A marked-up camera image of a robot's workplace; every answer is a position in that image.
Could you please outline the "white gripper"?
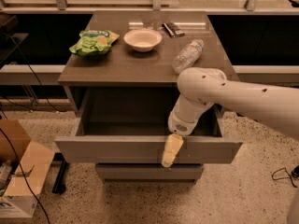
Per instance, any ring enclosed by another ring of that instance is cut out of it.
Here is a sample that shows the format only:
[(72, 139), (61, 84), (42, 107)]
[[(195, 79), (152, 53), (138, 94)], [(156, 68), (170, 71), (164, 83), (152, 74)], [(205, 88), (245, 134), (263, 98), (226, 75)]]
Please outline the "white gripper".
[(169, 168), (180, 148), (183, 145), (183, 138), (181, 136), (190, 135), (199, 120), (199, 115), (194, 112), (177, 112), (172, 111), (168, 118), (168, 128), (172, 133), (170, 134), (164, 145), (164, 152), (162, 157), (162, 166)]

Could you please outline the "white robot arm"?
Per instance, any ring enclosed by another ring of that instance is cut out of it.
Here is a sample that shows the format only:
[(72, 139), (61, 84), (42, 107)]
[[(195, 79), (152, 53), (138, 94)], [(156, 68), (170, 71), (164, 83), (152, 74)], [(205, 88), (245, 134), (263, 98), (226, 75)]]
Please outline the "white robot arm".
[(183, 138), (214, 104), (299, 140), (299, 90), (230, 81), (219, 69), (191, 67), (177, 79), (179, 97), (168, 118), (171, 134), (164, 145), (162, 166), (171, 167)]

